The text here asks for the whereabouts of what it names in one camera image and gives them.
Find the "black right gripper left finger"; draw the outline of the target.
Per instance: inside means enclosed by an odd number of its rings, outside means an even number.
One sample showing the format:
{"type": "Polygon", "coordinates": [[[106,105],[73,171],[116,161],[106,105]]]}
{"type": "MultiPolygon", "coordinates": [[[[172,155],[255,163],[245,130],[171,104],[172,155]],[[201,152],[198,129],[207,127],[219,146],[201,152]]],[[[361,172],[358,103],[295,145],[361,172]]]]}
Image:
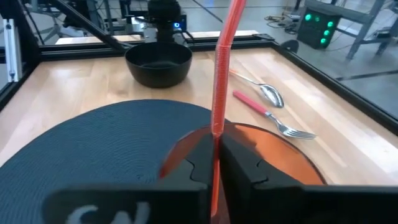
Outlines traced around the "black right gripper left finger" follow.
{"type": "Polygon", "coordinates": [[[45,223],[209,223],[213,137],[191,133],[171,150],[152,184],[100,183],[58,189],[42,205],[45,223]]]}

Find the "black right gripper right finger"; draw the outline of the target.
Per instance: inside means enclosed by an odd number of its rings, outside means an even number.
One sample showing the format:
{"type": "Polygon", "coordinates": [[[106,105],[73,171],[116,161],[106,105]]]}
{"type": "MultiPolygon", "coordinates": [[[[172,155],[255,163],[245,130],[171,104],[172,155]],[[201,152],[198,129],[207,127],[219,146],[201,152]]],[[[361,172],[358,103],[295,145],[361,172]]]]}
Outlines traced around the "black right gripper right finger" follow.
{"type": "Polygon", "coordinates": [[[231,223],[397,224],[397,187],[302,184],[229,136],[220,159],[231,223]]]}

